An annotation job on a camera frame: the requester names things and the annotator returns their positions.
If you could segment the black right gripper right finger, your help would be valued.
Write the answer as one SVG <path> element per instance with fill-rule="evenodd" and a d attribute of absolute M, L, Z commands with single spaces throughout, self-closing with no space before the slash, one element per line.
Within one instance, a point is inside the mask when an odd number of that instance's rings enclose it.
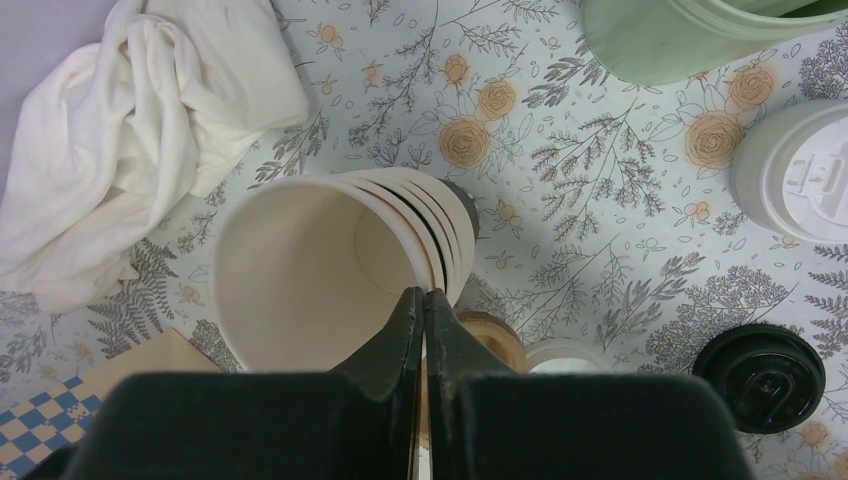
<path fill-rule="evenodd" d="M 424 299 L 437 479 L 749 479 L 732 420 L 680 375 L 519 374 Z"/>

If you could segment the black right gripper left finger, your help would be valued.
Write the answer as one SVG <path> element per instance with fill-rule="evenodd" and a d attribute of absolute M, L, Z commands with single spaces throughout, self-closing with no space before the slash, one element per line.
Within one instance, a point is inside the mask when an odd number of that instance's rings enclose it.
<path fill-rule="evenodd" d="M 145 372 L 35 479 L 413 479 L 423 291 L 327 372 Z"/>

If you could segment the white coffee lid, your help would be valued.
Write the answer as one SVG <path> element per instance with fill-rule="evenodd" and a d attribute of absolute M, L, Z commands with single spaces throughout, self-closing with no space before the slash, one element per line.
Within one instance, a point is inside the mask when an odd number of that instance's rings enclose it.
<path fill-rule="evenodd" d="M 571 338 L 550 338 L 525 348 L 528 371 L 545 374 L 609 372 L 609 363 L 589 344 Z"/>

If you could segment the blue checkered paper bag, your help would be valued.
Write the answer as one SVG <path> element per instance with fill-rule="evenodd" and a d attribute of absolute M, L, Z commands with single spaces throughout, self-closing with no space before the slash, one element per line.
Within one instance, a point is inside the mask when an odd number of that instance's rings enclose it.
<path fill-rule="evenodd" d="M 221 369 L 171 329 L 1 413 L 1 477 L 19 479 L 90 429 L 118 383 L 139 373 Z"/>

